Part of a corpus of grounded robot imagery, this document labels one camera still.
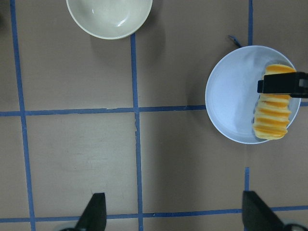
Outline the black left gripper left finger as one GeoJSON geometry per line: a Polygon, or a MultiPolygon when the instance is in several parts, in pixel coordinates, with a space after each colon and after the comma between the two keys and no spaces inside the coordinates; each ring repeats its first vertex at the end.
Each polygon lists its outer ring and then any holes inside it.
{"type": "Polygon", "coordinates": [[[104,231],[105,228],[105,193],[94,193],[74,229],[76,231],[104,231]]]}

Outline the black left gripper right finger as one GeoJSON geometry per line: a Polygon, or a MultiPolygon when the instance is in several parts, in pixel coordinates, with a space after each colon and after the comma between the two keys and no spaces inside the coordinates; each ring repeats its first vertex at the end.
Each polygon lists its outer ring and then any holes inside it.
{"type": "Polygon", "coordinates": [[[254,191],[243,191],[242,221],[247,231],[289,230],[254,191]]]}

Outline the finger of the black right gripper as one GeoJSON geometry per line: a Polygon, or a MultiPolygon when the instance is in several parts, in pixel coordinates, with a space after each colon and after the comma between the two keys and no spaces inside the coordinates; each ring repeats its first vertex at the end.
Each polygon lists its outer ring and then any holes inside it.
{"type": "Polygon", "coordinates": [[[263,79],[258,81],[257,92],[289,95],[292,98],[307,98],[308,74],[291,72],[264,75],[263,79]]]}

